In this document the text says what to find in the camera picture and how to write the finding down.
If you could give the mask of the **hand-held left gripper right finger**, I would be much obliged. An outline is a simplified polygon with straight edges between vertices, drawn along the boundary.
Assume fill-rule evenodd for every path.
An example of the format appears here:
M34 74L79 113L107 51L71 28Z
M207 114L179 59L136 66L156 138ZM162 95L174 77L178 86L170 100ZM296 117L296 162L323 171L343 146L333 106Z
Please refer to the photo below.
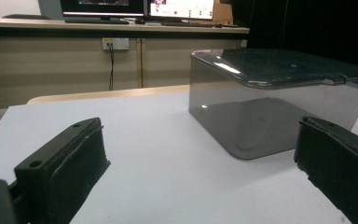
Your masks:
M330 121L305 117L294 161L352 224L358 224L358 135Z

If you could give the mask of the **bright screen monitor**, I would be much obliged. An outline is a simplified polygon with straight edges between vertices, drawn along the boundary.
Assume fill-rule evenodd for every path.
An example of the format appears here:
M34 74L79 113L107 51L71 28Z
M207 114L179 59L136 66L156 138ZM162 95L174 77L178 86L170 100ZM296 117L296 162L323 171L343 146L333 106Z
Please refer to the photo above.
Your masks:
M151 17L211 20L214 0L147 0Z

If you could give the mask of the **white table sheet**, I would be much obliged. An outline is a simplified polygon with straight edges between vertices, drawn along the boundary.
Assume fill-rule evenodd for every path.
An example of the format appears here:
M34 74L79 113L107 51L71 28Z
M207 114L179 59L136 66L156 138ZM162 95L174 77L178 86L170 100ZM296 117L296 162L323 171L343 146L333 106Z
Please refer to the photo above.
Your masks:
M0 120L0 179L90 118L102 121L110 165L73 224L350 224L292 152L230 155L184 92L12 106Z

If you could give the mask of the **flat dark pad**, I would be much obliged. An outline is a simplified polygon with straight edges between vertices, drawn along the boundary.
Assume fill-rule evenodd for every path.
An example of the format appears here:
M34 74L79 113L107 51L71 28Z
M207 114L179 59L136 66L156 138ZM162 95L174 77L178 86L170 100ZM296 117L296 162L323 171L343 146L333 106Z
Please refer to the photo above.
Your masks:
M24 20L51 20L51 18L43 15L28 15L28 14L10 14L3 16L5 19L24 19Z

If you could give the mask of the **black keyboard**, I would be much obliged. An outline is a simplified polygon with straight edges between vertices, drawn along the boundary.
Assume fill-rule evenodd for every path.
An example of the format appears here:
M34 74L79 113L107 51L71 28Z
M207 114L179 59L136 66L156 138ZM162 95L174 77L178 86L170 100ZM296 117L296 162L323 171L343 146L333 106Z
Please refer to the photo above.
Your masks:
M163 26L177 26L177 27L214 27L214 24L202 24L194 22L184 22L184 21L162 21L160 23Z
M67 23L130 24L128 21L110 18L66 18Z

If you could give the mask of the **white wall socket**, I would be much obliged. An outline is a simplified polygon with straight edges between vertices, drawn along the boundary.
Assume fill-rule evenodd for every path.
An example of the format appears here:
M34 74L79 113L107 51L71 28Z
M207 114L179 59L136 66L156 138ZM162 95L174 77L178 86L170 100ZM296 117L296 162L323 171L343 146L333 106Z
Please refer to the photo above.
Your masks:
M128 38L103 38L103 49L128 50L130 48L130 40Z

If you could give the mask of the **dark screen monitor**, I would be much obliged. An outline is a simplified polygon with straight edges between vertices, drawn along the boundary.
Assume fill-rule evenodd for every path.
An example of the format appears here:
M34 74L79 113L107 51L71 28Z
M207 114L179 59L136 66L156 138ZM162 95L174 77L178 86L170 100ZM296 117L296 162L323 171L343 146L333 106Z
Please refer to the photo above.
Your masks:
M60 0L64 16L142 17L144 0Z

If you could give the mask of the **long beige desk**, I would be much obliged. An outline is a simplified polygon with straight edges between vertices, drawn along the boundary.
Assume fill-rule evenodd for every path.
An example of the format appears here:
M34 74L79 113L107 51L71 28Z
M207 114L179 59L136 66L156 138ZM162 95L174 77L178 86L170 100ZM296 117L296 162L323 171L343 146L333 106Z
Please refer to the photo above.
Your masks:
M237 48L248 34L0 18L0 108L44 95L186 84L192 51ZM104 50L103 38L128 38L130 48Z

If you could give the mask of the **black curtain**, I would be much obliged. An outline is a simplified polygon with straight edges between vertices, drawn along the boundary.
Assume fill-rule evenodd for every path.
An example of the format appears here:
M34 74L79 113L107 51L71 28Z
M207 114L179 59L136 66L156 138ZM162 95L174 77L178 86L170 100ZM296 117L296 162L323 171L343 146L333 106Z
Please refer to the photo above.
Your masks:
M249 48L291 49L358 64L358 0L231 0Z

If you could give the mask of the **brown cardboard box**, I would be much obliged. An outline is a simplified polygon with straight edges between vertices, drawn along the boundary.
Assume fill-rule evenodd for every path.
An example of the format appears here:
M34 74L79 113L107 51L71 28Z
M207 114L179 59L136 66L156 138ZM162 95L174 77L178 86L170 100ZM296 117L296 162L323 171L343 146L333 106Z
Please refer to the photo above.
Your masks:
M228 0L214 0L213 21L221 24L233 23L232 5Z

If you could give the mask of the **smoked transparent acrylic box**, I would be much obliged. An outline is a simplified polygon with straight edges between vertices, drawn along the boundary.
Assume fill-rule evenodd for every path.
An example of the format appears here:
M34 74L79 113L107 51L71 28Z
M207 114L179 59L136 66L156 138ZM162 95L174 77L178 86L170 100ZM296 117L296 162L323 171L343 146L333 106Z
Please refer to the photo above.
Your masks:
M236 158L280 153L305 116L352 129L358 65L287 49L194 51L188 110Z

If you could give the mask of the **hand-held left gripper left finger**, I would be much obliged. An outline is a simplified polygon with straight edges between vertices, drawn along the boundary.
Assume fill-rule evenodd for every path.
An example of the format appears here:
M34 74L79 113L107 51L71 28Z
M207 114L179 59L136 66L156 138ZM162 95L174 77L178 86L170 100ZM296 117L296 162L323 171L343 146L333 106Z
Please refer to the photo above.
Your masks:
M98 118L70 125L18 164L34 224L69 224L110 165Z

